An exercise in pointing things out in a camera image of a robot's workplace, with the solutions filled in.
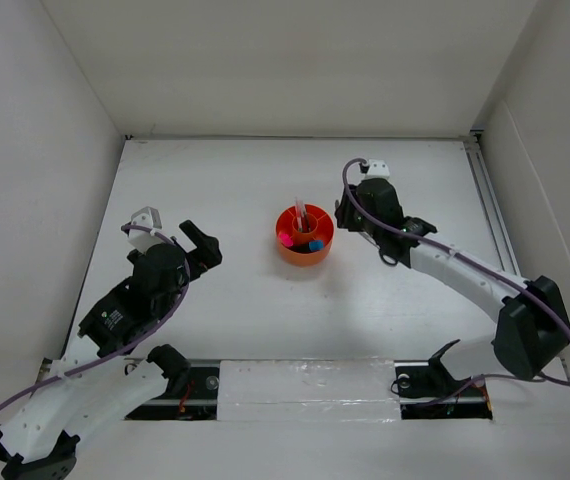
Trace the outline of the pink highlighter marker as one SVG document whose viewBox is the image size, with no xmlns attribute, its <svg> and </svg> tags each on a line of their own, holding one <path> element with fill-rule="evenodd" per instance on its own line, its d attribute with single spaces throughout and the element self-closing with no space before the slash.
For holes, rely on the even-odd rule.
<svg viewBox="0 0 570 480">
<path fill-rule="evenodd" d="M 291 236 L 284 232 L 279 232 L 277 234 L 277 240 L 280 242 L 281 245 L 283 245 L 286 248 L 291 248 L 294 245 Z"/>
</svg>

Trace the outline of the blue highlighter marker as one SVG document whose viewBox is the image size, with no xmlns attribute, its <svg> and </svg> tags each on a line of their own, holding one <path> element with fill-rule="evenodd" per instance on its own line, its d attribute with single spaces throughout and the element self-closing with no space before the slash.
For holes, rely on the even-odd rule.
<svg viewBox="0 0 570 480">
<path fill-rule="evenodd" d="M 324 242 L 322 240 L 313 240 L 308 243 L 308 249 L 310 252 L 317 252 L 324 248 Z"/>
</svg>

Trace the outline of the pink gel pen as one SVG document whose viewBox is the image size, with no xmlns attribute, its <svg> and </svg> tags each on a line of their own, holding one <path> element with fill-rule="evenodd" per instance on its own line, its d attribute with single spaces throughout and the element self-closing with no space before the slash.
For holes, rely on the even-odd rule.
<svg viewBox="0 0 570 480">
<path fill-rule="evenodd" d="M 297 221 L 297 230 L 303 233 L 305 231 L 305 214 L 303 204 L 298 198 L 295 199 L 295 215 Z"/>
</svg>

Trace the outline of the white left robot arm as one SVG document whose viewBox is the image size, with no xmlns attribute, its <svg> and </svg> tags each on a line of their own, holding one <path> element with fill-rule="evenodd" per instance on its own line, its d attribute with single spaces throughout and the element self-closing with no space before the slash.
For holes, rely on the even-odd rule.
<svg viewBox="0 0 570 480">
<path fill-rule="evenodd" d="M 0 404 L 2 478 L 64 479 L 78 448 L 107 423 L 189 387 L 190 362 L 169 344 L 135 367 L 123 362 L 171 319 L 191 283 L 223 260 L 216 237 L 189 220 L 179 228 L 192 250 L 155 221 L 122 226 L 133 247 L 131 274 L 89 310 L 43 380 Z"/>
</svg>

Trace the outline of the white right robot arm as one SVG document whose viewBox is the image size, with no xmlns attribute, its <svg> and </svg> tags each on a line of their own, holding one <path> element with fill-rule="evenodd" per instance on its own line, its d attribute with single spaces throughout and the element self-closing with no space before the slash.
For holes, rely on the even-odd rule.
<svg viewBox="0 0 570 480">
<path fill-rule="evenodd" d="M 336 203 L 338 228 L 367 237 L 388 266 L 429 276 L 478 307 L 494 323 L 492 338 L 470 350 L 462 368 L 444 359 L 445 343 L 428 359 L 399 371 L 391 389 L 423 406 L 444 403 L 488 379 L 567 386 L 545 368 L 570 346 L 570 322 L 558 285 L 508 274 L 445 241 L 429 222 L 404 214 L 394 187 L 383 178 L 345 183 Z"/>
</svg>

